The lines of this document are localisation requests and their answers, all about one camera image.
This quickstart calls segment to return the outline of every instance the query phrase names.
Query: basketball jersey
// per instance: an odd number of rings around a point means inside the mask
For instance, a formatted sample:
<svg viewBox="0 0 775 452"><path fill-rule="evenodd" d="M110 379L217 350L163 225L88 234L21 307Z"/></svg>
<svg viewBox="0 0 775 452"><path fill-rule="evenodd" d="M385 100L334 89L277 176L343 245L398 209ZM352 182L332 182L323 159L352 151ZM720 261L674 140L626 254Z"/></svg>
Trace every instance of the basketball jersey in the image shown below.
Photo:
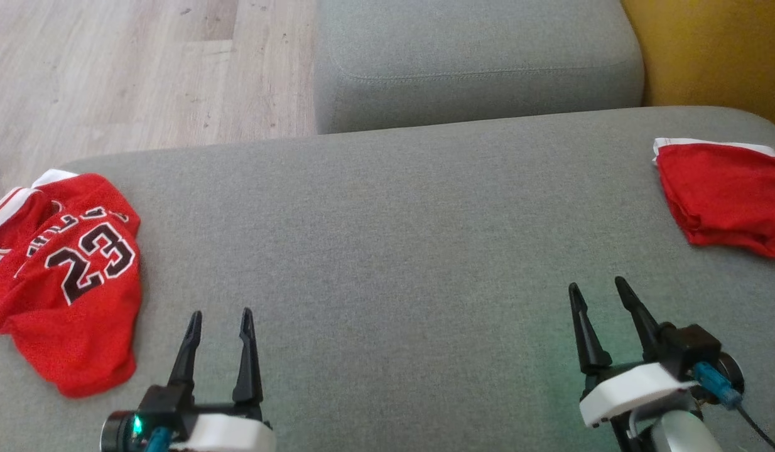
<svg viewBox="0 0 775 452"><path fill-rule="evenodd" d="M0 200L0 334L67 397L136 369L139 217L100 175L50 169Z"/></svg>

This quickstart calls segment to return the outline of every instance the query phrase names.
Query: green led light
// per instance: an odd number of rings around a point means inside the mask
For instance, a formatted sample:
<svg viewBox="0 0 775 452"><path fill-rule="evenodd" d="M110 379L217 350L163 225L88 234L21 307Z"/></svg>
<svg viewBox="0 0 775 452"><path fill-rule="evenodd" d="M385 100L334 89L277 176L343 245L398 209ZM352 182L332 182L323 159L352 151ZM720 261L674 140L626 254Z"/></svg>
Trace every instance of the green led light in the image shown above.
<svg viewBox="0 0 775 452"><path fill-rule="evenodd" d="M141 434L141 419L138 416L134 416L134 435Z"/></svg>

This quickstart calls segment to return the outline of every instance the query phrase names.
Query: wooden floor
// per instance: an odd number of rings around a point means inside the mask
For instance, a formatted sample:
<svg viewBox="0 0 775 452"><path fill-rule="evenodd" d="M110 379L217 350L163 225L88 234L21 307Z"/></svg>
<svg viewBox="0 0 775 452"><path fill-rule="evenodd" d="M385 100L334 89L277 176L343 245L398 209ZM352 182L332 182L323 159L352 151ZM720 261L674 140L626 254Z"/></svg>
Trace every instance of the wooden floor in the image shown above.
<svg viewBox="0 0 775 452"><path fill-rule="evenodd" d="M0 0L0 197L92 155L313 134L315 0Z"/></svg>

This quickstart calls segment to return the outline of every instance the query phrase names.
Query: red garment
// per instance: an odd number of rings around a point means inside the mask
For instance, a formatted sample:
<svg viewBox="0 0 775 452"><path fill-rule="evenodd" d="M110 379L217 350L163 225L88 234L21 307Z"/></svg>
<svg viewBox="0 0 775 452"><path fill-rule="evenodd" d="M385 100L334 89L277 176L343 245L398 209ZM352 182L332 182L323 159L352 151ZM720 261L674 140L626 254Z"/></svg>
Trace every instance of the red garment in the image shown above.
<svg viewBox="0 0 775 452"><path fill-rule="evenodd" d="M67 397L136 370L139 222L100 175L50 169L0 201L0 334Z"/></svg>
<svg viewBox="0 0 775 452"><path fill-rule="evenodd" d="M661 146L658 140L664 140ZM661 185L672 216L689 243L741 246L775 257L772 149L658 140L656 162Z"/></svg>

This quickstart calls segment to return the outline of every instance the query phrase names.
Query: gray sofa cushion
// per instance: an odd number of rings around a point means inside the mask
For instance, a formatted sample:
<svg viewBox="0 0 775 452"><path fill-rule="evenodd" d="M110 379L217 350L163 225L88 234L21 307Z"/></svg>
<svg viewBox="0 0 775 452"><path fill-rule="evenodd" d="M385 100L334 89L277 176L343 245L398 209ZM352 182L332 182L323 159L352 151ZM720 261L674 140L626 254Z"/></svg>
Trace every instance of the gray sofa cushion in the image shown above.
<svg viewBox="0 0 775 452"><path fill-rule="evenodd" d="M319 0L319 132L639 106L618 0Z"/></svg>
<svg viewBox="0 0 775 452"><path fill-rule="evenodd" d="M615 360L637 360L618 274L657 320L723 341L775 437L775 261L686 243L651 165L658 136L775 147L753 115L661 108L72 163L143 219L138 371L70 401L0 337L0 450L91 450L109 412L166 381L193 309L195 394L230 400L244 306L279 452L614 450L580 420L566 287ZM764 449L735 415L707 420L727 449Z"/></svg>

